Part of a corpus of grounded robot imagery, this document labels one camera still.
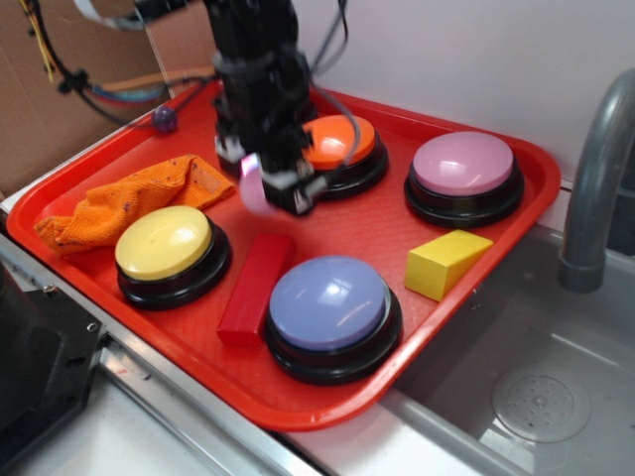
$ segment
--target red block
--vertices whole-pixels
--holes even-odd
[[[289,269],[296,242],[289,235],[256,236],[216,332],[224,344],[258,345],[269,298]]]

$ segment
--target pink object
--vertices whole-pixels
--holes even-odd
[[[278,211],[265,197],[262,173],[255,154],[243,159],[242,178],[238,185],[238,193],[245,208],[254,215],[270,216]]]
[[[271,292],[291,266],[295,252],[296,242],[289,235],[262,233],[256,236],[216,329],[224,344],[262,342],[260,332]]]
[[[512,173],[514,155],[502,140],[482,132],[436,137],[415,153],[417,181],[436,193],[472,196],[500,186]]]

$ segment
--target sink drain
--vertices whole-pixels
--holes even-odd
[[[570,373],[544,365],[507,371],[494,386],[492,404],[510,431],[540,443],[571,438],[590,416],[582,384]]]

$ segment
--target white wall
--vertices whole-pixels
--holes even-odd
[[[528,140],[564,179],[602,95],[635,66],[633,0],[348,3],[347,51],[318,83]],[[294,0],[310,61],[335,4]]]

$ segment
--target purple button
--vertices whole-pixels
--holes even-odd
[[[301,263],[276,284],[269,304],[280,335],[305,350],[338,350],[380,323],[387,287],[354,258],[324,256]]]
[[[472,196],[500,186],[512,173],[514,155],[497,137],[454,132],[424,144],[413,159],[417,181],[449,196]]]

